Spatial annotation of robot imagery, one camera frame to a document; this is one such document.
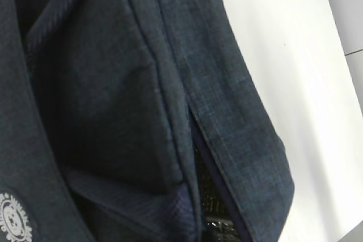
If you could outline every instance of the zipper track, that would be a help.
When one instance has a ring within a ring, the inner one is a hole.
[[[206,144],[204,137],[202,136],[197,121],[191,111],[189,111],[189,115],[191,119],[191,133],[194,144],[199,150],[199,153],[209,171],[209,174],[228,209],[231,219],[235,224],[235,228],[243,242],[252,242],[252,238],[247,229],[247,226],[242,216],[238,212],[237,205],[235,204],[235,201],[233,200],[233,197],[224,182],[221,172],[213,159],[209,147]]]

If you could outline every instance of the textured fabric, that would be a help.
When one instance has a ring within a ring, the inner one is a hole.
[[[0,0],[0,188],[22,197],[36,240],[94,241],[57,169],[37,112],[14,0]],[[8,242],[3,232],[0,241]]]
[[[293,182],[221,0],[159,0],[193,115],[253,241],[277,241]]]
[[[293,183],[221,0],[77,0],[56,33],[24,3],[0,0],[0,188],[35,242],[200,241],[187,104],[253,241],[278,239]]]
[[[65,170],[73,191],[97,204],[111,218],[151,241],[196,241],[193,208],[186,185],[166,196],[85,172]]]

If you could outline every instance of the gray wall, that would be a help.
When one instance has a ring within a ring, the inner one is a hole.
[[[363,49],[363,0],[329,0],[345,54]]]

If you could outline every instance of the white embroidered patch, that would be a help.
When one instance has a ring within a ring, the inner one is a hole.
[[[33,242],[28,216],[10,193],[0,193],[0,230],[10,242]]]

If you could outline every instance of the seam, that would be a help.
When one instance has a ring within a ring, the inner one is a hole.
[[[167,45],[168,45],[168,47],[170,49],[170,52],[171,52],[172,58],[174,60],[174,63],[176,64],[176,56],[175,56],[174,49],[173,49],[173,47],[171,45],[172,43],[171,43],[171,40],[170,40],[170,35],[169,35],[168,30],[166,28],[165,15],[163,13],[163,10],[161,9],[161,1],[160,0],[156,0],[156,1],[157,1],[159,12],[160,12],[160,19],[161,19],[161,22],[163,24],[163,28],[164,28],[164,31],[165,31],[166,42],[167,42]],[[183,85],[183,88],[184,88],[186,99],[188,101],[188,100],[190,100],[190,98],[189,98],[188,93],[186,93],[186,88],[185,88],[183,82],[182,82],[182,85]],[[187,105],[186,105],[185,110],[186,110],[186,118],[188,118],[188,106]],[[181,169],[182,169],[182,172],[184,174],[186,172],[184,167],[181,166]],[[195,213],[196,210],[197,210],[198,205],[200,204],[200,202],[199,202],[199,199],[195,199],[194,194],[193,194],[193,189],[192,189],[191,182],[188,179],[187,179],[187,186],[188,186],[189,195],[192,197],[192,202],[191,203],[192,203],[193,215],[194,215],[194,219],[195,219],[195,226],[196,226],[196,232],[197,232],[196,241],[200,241],[201,240],[201,225],[199,224],[200,221],[197,219],[197,216],[196,216],[196,213]]]
[[[12,14],[15,13],[15,0],[11,0],[11,11]],[[16,29],[17,33],[19,33],[19,26],[17,22],[14,24],[14,28]],[[82,230],[82,235],[85,237],[85,239],[88,239],[88,241],[95,241],[94,237],[90,234],[89,229],[86,227],[84,221],[81,219],[81,215],[79,211],[76,209],[75,203],[73,202],[69,191],[66,190],[66,185],[64,183],[64,180],[61,178],[61,173],[59,172],[59,169],[56,166],[56,162],[54,157],[51,155],[50,152],[50,145],[48,143],[47,137],[45,136],[45,130],[43,128],[41,118],[39,115],[39,112],[36,110],[36,102],[35,98],[33,96],[32,90],[29,85],[29,77],[26,77],[27,75],[27,69],[25,64],[25,56],[24,56],[24,50],[21,45],[21,40],[19,38],[19,35],[16,36],[16,47],[18,48],[17,52],[17,59],[19,62],[17,62],[17,70],[20,74],[20,78],[22,79],[22,82],[20,83],[23,88],[26,90],[25,95],[27,96],[26,105],[30,109],[30,111],[33,113],[32,119],[33,122],[36,124],[37,132],[39,135],[39,144],[40,146],[43,146],[44,153],[47,157],[47,161],[49,162],[49,166],[52,170],[52,174],[54,175],[54,178],[56,179],[56,187],[59,188],[63,192],[64,199],[66,200],[65,204],[68,206],[70,211],[73,213],[73,216],[76,220],[76,222],[79,223],[80,230]]]
[[[157,83],[158,83],[158,87],[159,87],[160,92],[161,92],[161,101],[162,101],[162,105],[163,105],[163,108],[164,108],[164,111],[165,111],[165,114],[166,114],[167,125],[168,125],[168,127],[170,129],[170,134],[171,134],[171,139],[172,139],[174,151],[175,151],[176,154],[178,154],[178,152],[177,152],[177,150],[178,150],[177,146],[178,145],[176,143],[176,139],[175,139],[175,136],[174,136],[174,133],[173,133],[173,131],[174,131],[173,127],[171,125],[172,124],[171,115],[170,115],[170,112],[169,112],[168,107],[167,107],[166,98],[165,98],[166,95],[165,95],[164,90],[162,88],[161,79],[160,79],[160,76],[159,76],[159,66],[158,66],[157,58],[156,58],[156,56],[155,56],[155,54],[154,54],[154,52],[153,52],[153,50],[151,48],[151,45],[150,45],[144,31],[142,30],[140,20],[139,20],[139,18],[137,16],[137,13],[135,11],[134,5],[132,4],[132,1],[127,0],[127,2],[128,2],[128,5],[129,5],[129,7],[131,9],[132,14],[133,14],[135,24],[136,24],[136,26],[138,28],[138,31],[139,31],[139,33],[140,33],[140,35],[142,37],[142,41],[145,43],[145,45],[147,47],[147,51],[149,52],[150,56],[152,57],[152,59],[154,61],[154,66],[155,66],[155,71],[156,71],[156,76],[157,76]]]

